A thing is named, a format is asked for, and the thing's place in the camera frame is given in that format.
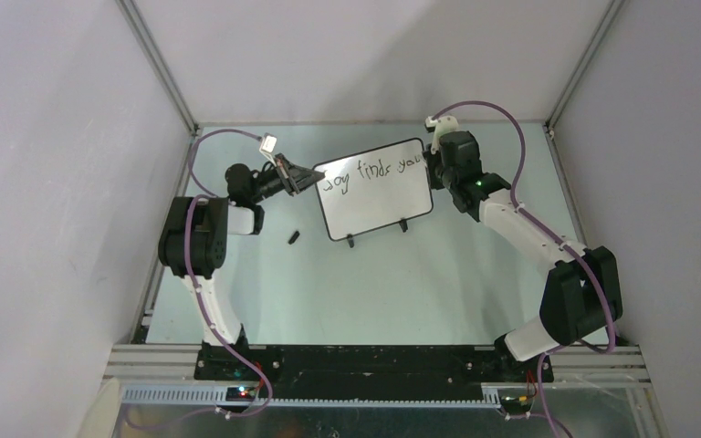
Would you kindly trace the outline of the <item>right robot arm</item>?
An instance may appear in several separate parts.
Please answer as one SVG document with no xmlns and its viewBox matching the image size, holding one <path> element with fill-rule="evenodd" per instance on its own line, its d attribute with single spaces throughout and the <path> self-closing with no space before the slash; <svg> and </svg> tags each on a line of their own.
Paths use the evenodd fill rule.
<svg viewBox="0 0 701 438">
<path fill-rule="evenodd" d="M 494 367 L 500 378 L 518 381 L 529 372 L 530 359 L 600 329 L 615 343 L 623 303 L 609 249 L 590 249 L 557 235 L 522 203 L 514 203 L 510 183 L 484 171 L 479 143 L 468 131 L 436 134 L 424 157 L 433 189 L 450 192 L 460 213 L 505 238 L 546 278 L 538 315 L 496 341 Z"/>
</svg>

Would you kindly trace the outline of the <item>black framed whiteboard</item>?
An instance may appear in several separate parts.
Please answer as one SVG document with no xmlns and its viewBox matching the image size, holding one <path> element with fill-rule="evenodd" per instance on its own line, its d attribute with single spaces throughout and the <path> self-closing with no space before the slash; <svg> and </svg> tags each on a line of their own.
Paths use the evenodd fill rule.
<svg viewBox="0 0 701 438">
<path fill-rule="evenodd" d="M 429 214 L 424 143 L 417 138 L 322 162 L 316 189 L 328 238 L 339 242 Z"/>
</svg>

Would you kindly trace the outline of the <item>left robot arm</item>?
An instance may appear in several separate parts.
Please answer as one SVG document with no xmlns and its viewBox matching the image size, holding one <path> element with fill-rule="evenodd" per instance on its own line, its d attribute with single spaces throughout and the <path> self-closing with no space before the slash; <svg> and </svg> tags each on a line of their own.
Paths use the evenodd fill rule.
<svg viewBox="0 0 701 438">
<path fill-rule="evenodd" d="M 173 198 L 158 241 L 158 259 L 194 296 L 204 323 L 203 343 L 223 347 L 216 367 L 230 380 L 251 371 L 251 354 L 235 344 L 244 337 L 241 319 L 220 279 L 231 235 L 262 231 L 260 205 L 279 193 L 295 196 L 325 179 L 325 173 L 296 165 L 277 154 L 261 170 L 237 163 L 225 172 L 226 197 Z"/>
</svg>

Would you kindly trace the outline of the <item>black marker cap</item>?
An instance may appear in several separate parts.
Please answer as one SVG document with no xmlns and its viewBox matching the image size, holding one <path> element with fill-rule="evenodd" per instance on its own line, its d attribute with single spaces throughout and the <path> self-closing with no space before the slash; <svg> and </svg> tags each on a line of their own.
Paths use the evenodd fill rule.
<svg viewBox="0 0 701 438">
<path fill-rule="evenodd" d="M 299 230 L 294 231 L 293 234 L 288 239 L 288 244 L 293 245 L 298 240 L 299 237 L 300 237 L 300 231 Z"/>
</svg>

